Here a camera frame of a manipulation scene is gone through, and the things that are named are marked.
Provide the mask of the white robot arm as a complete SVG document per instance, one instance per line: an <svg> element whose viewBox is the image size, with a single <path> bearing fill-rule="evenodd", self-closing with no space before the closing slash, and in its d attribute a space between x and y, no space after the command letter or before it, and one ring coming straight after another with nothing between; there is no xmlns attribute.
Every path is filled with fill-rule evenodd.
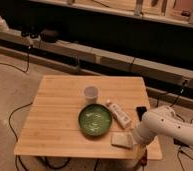
<svg viewBox="0 0 193 171"><path fill-rule="evenodd" d="M142 145L149 145L157 135L165 135L193 147L193 124L177 120L175 111L166 105L145 112L132 135Z"/></svg>

